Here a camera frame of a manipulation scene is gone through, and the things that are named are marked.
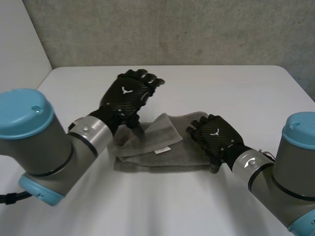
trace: blue end cap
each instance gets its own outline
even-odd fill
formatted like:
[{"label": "blue end cap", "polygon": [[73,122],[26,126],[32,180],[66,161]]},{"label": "blue end cap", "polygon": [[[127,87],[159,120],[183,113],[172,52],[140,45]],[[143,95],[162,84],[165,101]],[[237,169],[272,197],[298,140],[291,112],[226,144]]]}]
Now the blue end cap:
[{"label": "blue end cap", "polygon": [[288,230],[296,236],[315,235],[315,209],[294,221]]},{"label": "blue end cap", "polygon": [[0,139],[24,139],[40,133],[54,119],[54,110],[44,95],[24,88],[0,94]]},{"label": "blue end cap", "polygon": [[291,115],[286,120],[282,136],[295,146],[315,150],[315,112]]},{"label": "blue end cap", "polygon": [[51,206],[57,205],[65,197],[64,195],[56,193],[55,191],[52,191],[25,176],[21,176],[19,185],[28,193]]}]

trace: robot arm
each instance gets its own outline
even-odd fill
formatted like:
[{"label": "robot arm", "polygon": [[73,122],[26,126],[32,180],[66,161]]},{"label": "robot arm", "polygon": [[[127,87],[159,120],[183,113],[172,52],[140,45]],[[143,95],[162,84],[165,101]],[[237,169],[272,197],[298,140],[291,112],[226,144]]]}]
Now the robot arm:
[{"label": "robot arm", "polygon": [[162,84],[146,70],[119,75],[100,108],[68,134],[40,92],[17,89],[0,94],[0,154],[13,157],[25,169],[19,180],[22,188],[55,206],[104,151],[119,125],[139,134],[137,111]]},{"label": "robot arm", "polygon": [[244,145],[219,116],[193,121],[187,132],[210,157],[212,173],[227,163],[235,176],[297,236],[315,235],[315,113],[296,113],[283,128],[277,158]]}]

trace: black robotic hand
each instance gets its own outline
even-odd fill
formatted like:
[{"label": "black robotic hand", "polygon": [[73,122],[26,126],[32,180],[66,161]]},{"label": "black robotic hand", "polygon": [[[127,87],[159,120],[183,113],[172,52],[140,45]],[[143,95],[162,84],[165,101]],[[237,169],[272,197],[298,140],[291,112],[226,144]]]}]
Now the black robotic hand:
[{"label": "black robotic hand", "polygon": [[[100,108],[89,115],[103,121],[113,134],[119,125],[125,124],[140,138],[143,130],[139,125],[137,111],[146,104],[155,89],[164,83],[164,80],[158,79],[144,69],[129,70],[118,75],[103,96]],[[71,130],[81,119],[74,121],[68,129]]]},{"label": "black robotic hand", "polygon": [[226,152],[233,145],[244,146],[239,133],[222,117],[209,115],[200,121],[191,122],[196,129],[188,127],[186,132],[201,145],[210,158],[210,172],[217,173],[222,163],[228,162]]},{"label": "black robotic hand", "polygon": [[100,106],[116,112],[127,127],[134,128],[139,124],[137,111],[146,104],[155,89],[164,83],[164,80],[158,79],[144,69],[129,70],[118,75],[103,96]]}]

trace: gray towel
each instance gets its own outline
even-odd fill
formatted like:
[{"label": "gray towel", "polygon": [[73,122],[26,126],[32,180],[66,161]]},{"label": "gray towel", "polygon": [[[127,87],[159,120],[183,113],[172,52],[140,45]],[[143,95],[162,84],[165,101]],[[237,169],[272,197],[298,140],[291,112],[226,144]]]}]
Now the gray towel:
[{"label": "gray towel", "polygon": [[[209,158],[185,132],[190,122],[208,115],[196,112],[181,117],[160,115],[152,123],[142,123],[145,130],[139,140],[126,126],[121,126],[107,150],[116,157],[114,170],[121,172],[172,173],[209,169]],[[170,147],[156,154],[154,151]]]}]

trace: towel label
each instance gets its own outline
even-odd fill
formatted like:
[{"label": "towel label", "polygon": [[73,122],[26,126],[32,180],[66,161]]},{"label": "towel label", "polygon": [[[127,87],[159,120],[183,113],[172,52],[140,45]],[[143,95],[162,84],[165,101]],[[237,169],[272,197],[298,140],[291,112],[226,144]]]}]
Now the towel label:
[{"label": "towel label", "polygon": [[161,149],[159,149],[159,150],[156,150],[156,151],[154,151],[156,154],[160,154],[160,153],[162,153],[162,152],[166,152],[166,151],[170,151],[171,150],[171,148],[170,147],[163,147],[163,148],[161,148]]}]

